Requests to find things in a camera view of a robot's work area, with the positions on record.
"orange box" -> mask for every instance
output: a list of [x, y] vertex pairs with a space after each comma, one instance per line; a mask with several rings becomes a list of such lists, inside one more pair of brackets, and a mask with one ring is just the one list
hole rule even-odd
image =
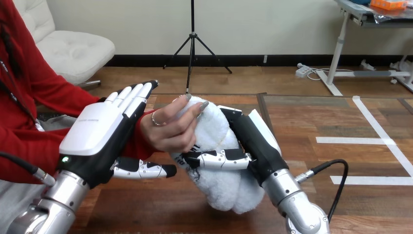
[[403, 0], [372, 0], [371, 6], [376, 6], [386, 10], [406, 9], [408, 1]]

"power strip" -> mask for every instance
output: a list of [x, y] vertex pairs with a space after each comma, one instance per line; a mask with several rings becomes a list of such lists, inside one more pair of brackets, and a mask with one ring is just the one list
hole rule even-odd
[[304, 78], [304, 77], [306, 77], [311, 71], [312, 71], [312, 70], [311, 70], [310, 67], [303, 65], [300, 69], [296, 70], [296, 76], [297, 76], [297, 77]]

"white fluffy towel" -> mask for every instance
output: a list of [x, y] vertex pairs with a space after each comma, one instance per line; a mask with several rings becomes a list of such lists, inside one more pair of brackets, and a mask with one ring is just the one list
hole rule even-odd
[[[205, 100], [192, 97], [188, 105], [179, 113]], [[234, 132], [229, 128], [227, 119], [221, 110], [210, 103], [198, 119], [195, 129], [196, 144], [194, 152], [221, 151], [238, 149], [239, 144]], [[264, 190], [248, 170], [191, 169], [181, 154], [171, 153], [177, 164], [186, 169], [189, 177], [206, 195], [208, 204], [221, 211], [233, 210], [242, 214], [258, 206], [264, 196]]]

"red shirt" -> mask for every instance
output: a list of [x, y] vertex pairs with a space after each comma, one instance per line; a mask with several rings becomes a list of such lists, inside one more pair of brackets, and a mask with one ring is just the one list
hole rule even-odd
[[[22, 70], [22, 75], [15, 77], [8, 62], [4, 41], [0, 40], [0, 59], [8, 68], [17, 90], [2, 67], [0, 79], [27, 105], [34, 117], [37, 116], [35, 101], [59, 113], [76, 117], [87, 105], [99, 100], [98, 97], [68, 83], [50, 68], [12, 0], [1, 0], [0, 22], [10, 35], [13, 54]], [[53, 175], [59, 158], [59, 145], [68, 131], [69, 129], [38, 131], [32, 119], [11, 100], [9, 94], [0, 90], [0, 151], [21, 157]], [[154, 151], [141, 134], [139, 120], [123, 156], [146, 159]], [[38, 183], [28, 172], [2, 157], [0, 179], [17, 183]]]

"floor tape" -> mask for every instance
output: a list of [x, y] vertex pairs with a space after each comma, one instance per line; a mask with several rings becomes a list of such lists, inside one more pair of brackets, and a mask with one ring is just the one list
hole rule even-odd
[[396, 145], [392, 139], [360, 138], [360, 137], [316, 137], [317, 143], [324, 144], [363, 144], [363, 145]]
[[[330, 176], [334, 184], [340, 184], [342, 176]], [[413, 186], [411, 177], [386, 177], [386, 176], [348, 176], [346, 185], [401, 185]]]
[[[353, 102], [354, 104], [356, 104], [357, 108], [361, 111], [361, 113], [364, 115], [366, 120], [370, 123], [370, 125], [379, 135], [379, 137], [382, 139], [390, 139], [389, 135], [384, 131], [384, 129], [380, 126], [380, 124], [377, 122], [374, 116], [370, 113], [367, 107], [360, 100], [360, 97], [354, 96]], [[409, 175], [413, 177], [413, 165], [406, 158], [406, 156], [404, 156], [403, 152], [399, 149], [399, 147], [395, 144], [386, 144], [386, 145], [387, 147], [389, 147], [390, 151], [393, 153], [396, 159], [400, 162], [403, 168], [407, 171], [407, 173], [409, 173]]]

